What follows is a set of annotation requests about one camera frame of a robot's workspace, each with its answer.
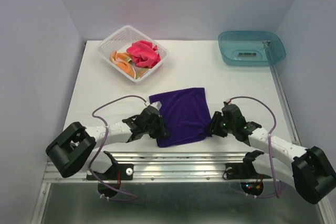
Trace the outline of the purple towel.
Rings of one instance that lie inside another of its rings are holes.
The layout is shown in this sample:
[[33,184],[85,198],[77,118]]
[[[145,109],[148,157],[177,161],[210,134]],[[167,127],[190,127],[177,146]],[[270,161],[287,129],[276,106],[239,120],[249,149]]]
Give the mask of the purple towel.
[[190,144],[211,135],[206,131],[211,115],[204,88],[188,88],[149,96],[151,103],[160,102],[160,114],[170,133],[157,138],[158,147]]

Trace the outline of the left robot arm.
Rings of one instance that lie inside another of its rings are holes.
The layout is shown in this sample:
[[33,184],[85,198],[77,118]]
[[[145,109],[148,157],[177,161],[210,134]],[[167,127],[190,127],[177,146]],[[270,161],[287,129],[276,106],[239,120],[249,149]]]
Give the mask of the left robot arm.
[[121,122],[94,127],[84,127],[80,122],[71,123],[46,148],[46,154],[63,178],[68,178],[81,170],[91,174],[113,178],[118,163],[102,148],[116,143],[130,143],[144,135],[150,138],[170,136],[157,103]]

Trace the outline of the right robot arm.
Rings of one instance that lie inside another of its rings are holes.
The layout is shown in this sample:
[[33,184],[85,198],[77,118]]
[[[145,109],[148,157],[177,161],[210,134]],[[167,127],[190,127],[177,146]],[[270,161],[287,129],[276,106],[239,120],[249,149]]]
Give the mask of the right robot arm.
[[271,135],[260,124],[247,122],[235,104],[225,103],[216,111],[206,130],[220,137],[231,134],[254,148],[242,162],[226,163],[226,180],[275,178],[310,204],[317,204],[335,189],[335,170],[322,149],[305,148]]

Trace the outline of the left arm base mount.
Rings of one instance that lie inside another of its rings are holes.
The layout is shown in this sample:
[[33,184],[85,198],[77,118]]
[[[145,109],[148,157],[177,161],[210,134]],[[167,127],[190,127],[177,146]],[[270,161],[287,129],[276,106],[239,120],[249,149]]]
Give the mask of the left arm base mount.
[[100,180],[108,181],[131,181],[134,175],[134,165],[132,163],[120,163],[115,157],[107,151],[98,154],[96,159],[89,166],[87,162],[87,179],[94,180],[97,177]]

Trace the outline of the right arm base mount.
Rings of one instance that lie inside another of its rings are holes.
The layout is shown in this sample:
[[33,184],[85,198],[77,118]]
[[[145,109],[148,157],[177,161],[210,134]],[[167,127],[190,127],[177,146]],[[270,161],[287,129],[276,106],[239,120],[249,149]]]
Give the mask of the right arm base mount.
[[259,179],[263,176],[263,178],[270,179],[271,177],[267,174],[258,173],[253,166],[253,162],[256,161],[256,158],[259,156],[264,157],[264,155],[264,152],[255,150],[246,153],[243,160],[238,163],[225,163],[222,178],[224,180]]

